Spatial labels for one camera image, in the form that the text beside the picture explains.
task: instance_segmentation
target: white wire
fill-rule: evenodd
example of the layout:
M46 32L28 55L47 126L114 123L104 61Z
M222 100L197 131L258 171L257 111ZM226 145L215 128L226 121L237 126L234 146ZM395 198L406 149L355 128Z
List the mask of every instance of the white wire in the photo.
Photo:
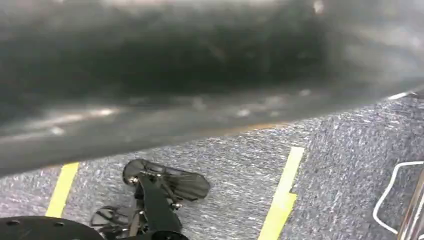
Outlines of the white wire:
M393 184L395 184L395 180L396 180L396 175L398 174L398 170L401 167L405 167L405 166L412 166L412 165L419 165L419 164L424 164L424 161L407 161L407 162L401 162L399 164L397 164L394 167L393 173L391 174L391 178L390 181L388 182L388 185L386 187L386 189L384 190L383 194L381 195L380 199L377 201L377 204L374 207L374 211L372 211L372 217L374 218L374 220L380 224L383 228L389 230L390 232L394 233L394 234L398 234L398 231L396 229L394 229L393 227L385 224L379 217L378 217L378 213L379 213L379 209L384 201L384 199L387 197L387 195L389 194L390 190L393 187ZM424 239L424 234L420 235L419 240Z

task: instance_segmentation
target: metal rod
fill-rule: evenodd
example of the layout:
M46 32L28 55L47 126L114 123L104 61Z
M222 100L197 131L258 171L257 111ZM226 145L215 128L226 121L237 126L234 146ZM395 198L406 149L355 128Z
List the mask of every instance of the metal rod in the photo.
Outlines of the metal rod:
M418 240L424 227L424 169L419 175L415 191L406 210L397 240Z

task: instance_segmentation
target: gray carpet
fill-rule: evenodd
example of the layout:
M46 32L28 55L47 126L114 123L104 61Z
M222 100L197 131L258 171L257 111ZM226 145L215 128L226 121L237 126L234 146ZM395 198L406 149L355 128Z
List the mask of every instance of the gray carpet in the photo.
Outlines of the gray carpet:
M305 156L292 192L295 208L284 240L385 240L372 209L396 163L424 157L424 101L405 97L347 113L296 122L289 127L207 138L178 146L111 156L80 164L64 217L87 223L103 205L126 205L125 163L143 157L204 174L213 185L202 201L178 211L191 240L257 239L290 147ZM0 181L0 215L43 215L59 169ZM418 177L402 169L384 202L381 218L399 228Z

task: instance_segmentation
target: black plastic part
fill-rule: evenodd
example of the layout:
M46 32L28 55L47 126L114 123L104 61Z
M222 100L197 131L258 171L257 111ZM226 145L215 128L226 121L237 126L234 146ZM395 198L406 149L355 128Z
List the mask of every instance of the black plastic part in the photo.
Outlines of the black plastic part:
M172 193L184 200L204 199L211 189L211 185L206 178L198 173L163 166L145 159L130 161L123 170L123 181L125 184L132 186L133 183L129 181L129 178L136 177L139 174L152 176L153 178L158 178L155 176L159 174L159 179L169 187ZM164 189L164 193L170 197L166 189Z
M144 191L142 201L149 232L172 231L179 233L181 223L172 211L164 192L144 175L138 176L138 184Z
M152 240L189 240L186 236L178 232L157 231L151 236Z
M1 240L104 240L93 228L55 217L0 218Z

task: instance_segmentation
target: black circular plate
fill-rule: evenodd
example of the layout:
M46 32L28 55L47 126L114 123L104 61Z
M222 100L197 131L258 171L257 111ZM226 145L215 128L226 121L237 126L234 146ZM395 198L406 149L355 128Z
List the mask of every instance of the black circular plate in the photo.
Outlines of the black circular plate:
M47 216L0 218L0 233L2 240L104 240L89 226Z

